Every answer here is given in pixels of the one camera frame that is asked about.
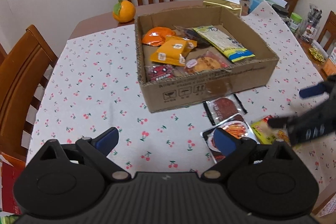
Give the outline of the spicy strips white blue bag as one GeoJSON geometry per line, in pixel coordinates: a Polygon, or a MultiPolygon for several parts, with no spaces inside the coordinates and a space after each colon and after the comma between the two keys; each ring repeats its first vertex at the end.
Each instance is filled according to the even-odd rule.
{"type": "Polygon", "coordinates": [[[218,163],[235,151],[244,138],[252,139],[258,143],[251,127],[245,121],[236,119],[220,122],[218,125],[201,132],[201,137],[214,163],[218,163]]]}

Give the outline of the yellow cake snack bag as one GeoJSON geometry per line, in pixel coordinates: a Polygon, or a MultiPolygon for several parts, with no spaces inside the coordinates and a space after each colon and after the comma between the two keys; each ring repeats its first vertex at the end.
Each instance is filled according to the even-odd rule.
{"type": "Polygon", "coordinates": [[[272,144],[274,141],[285,141],[290,145],[288,134],[285,130],[271,128],[268,120],[273,118],[271,115],[251,124],[252,131],[261,144],[272,144]]]}

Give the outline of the sliced sausage clear pack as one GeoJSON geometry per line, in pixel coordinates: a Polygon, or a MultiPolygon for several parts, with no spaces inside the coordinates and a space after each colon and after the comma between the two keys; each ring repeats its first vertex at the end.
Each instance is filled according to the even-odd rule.
{"type": "Polygon", "coordinates": [[[205,115],[212,126],[236,114],[246,115],[248,113],[235,93],[215,100],[203,101],[202,105],[205,110],[205,115]]]}

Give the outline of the round bread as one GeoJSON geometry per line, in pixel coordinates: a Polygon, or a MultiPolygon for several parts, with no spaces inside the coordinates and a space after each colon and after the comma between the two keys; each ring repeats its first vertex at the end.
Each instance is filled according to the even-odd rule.
{"type": "Polygon", "coordinates": [[[206,53],[186,62],[184,71],[188,74],[215,69],[228,68],[231,63],[221,54],[207,51],[206,53]]]}

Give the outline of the small red cartoon snack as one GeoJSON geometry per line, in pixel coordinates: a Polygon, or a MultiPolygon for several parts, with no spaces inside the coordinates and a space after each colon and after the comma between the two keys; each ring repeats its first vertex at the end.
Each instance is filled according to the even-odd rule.
{"type": "Polygon", "coordinates": [[[145,69],[147,80],[150,82],[172,79],[174,77],[171,65],[146,66],[145,69]]]}

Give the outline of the orange biscuit pack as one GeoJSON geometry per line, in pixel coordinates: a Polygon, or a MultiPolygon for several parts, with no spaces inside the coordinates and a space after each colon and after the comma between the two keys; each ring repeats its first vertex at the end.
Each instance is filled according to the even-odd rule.
{"type": "Polygon", "coordinates": [[[187,55],[197,47],[197,41],[167,36],[165,42],[150,56],[150,61],[184,67],[187,55]]]}

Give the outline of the orange peanut snack bag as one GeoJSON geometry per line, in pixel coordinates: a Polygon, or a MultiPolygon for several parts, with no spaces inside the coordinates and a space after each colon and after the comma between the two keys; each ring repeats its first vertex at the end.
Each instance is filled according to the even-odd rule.
{"type": "Polygon", "coordinates": [[[327,76],[336,74],[336,47],[334,47],[331,54],[329,54],[322,69],[327,76]]]}

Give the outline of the gold snowflake ornament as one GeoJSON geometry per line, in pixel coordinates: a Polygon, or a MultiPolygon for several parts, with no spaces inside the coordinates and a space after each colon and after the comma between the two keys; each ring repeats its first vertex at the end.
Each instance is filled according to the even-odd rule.
{"type": "Polygon", "coordinates": [[[324,55],[316,47],[310,47],[308,51],[312,55],[313,59],[319,61],[320,63],[325,61],[324,55]]]}

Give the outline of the cherry pattern tablecloth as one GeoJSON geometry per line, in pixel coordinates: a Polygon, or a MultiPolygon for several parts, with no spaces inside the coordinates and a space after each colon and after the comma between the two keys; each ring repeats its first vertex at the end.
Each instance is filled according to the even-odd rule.
{"type": "Polygon", "coordinates": [[[235,93],[248,123],[302,114],[327,95],[299,91],[322,80],[286,24],[267,3],[239,18],[221,7],[188,7],[139,16],[135,24],[68,40],[37,112],[27,159],[49,139],[72,144],[110,127],[120,133],[109,154],[130,173],[203,172],[213,164],[201,133],[211,123],[203,101],[235,93]],[[150,81],[155,47],[142,44],[156,26],[210,27],[255,57],[227,68],[150,81]]]}

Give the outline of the green lid jar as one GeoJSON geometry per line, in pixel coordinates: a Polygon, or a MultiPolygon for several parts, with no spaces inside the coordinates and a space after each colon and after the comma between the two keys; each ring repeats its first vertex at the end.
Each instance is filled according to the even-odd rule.
{"type": "Polygon", "coordinates": [[[295,33],[302,22],[302,16],[292,12],[290,15],[289,29],[292,33],[295,33]]]}

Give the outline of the black lid jar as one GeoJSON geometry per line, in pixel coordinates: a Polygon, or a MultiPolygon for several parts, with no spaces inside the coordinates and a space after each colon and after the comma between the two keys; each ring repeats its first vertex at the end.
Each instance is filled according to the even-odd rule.
{"type": "Polygon", "coordinates": [[[280,5],[273,4],[272,9],[276,12],[276,14],[286,23],[289,21],[288,18],[288,10],[286,8],[283,8],[280,5]]]}

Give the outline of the red paper bag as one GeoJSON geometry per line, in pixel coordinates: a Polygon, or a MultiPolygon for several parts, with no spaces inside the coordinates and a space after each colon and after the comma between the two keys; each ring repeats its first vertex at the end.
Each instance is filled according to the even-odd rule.
{"type": "Polygon", "coordinates": [[[21,215],[13,187],[25,168],[25,162],[1,152],[1,211],[21,215]]]}

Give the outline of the yellow blue noodle snack pack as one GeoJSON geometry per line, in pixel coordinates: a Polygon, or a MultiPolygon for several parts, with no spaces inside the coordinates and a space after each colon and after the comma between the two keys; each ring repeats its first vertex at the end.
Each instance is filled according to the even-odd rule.
{"type": "Polygon", "coordinates": [[[215,26],[194,27],[193,30],[234,64],[256,57],[254,53],[245,48],[235,38],[228,36],[215,26]]]}

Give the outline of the cardboard box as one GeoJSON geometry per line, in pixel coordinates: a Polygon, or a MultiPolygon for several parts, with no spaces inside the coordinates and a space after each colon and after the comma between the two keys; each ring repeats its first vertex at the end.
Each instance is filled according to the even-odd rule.
{"type": "Polygon", "coordinates": [[[224,7],[186,7],[135,20],[138,82],[151,113],[265,85],[278,56],[224,7]]]}

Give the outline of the blue small box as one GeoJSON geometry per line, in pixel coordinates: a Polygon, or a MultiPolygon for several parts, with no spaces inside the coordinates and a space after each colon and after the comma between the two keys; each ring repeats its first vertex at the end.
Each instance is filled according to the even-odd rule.
{"type": "Polygon", "coordinates": [[[249,10],[248,10],[249,12],[248,13],[250,14],[262,2],[263,2],[263,0],[250,0],[250,2],[249,2],[249,10]]]}

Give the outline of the wooden chair at left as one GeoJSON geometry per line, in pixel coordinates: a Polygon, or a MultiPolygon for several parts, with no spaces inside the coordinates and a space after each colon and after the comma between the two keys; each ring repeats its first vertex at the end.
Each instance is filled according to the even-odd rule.
{"type": "Polygon", "coordinates": [[[57,60],[38,29],[30,25],[1,64],[1,152],[6,155],[26,161],[22,135],[33,132],[26,117],[30,107],[40,107],[35,91],[47,87],[45,73],[57,60]]]}

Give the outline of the orange crumpled snack bag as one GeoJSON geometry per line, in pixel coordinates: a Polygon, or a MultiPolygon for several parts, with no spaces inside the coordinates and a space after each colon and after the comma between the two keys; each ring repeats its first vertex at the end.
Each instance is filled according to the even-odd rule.
{"type": "Polygon", "coordinates": [[[158,47],[165,43],[167,36],[175,36],[175,31],[167,27],[155,27],[149,30],[142,38],[142,44],[158,47]]]}

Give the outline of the orange fruit with leaf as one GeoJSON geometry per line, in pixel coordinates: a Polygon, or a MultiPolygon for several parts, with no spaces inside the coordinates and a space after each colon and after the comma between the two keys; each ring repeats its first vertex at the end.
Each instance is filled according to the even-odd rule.
{"type": "Polygon", "coordinates": [[[127,23],[135,17],[135,5],[127,0],[117,0],[113,7],[112,15],[119,23],[127,23]]]}

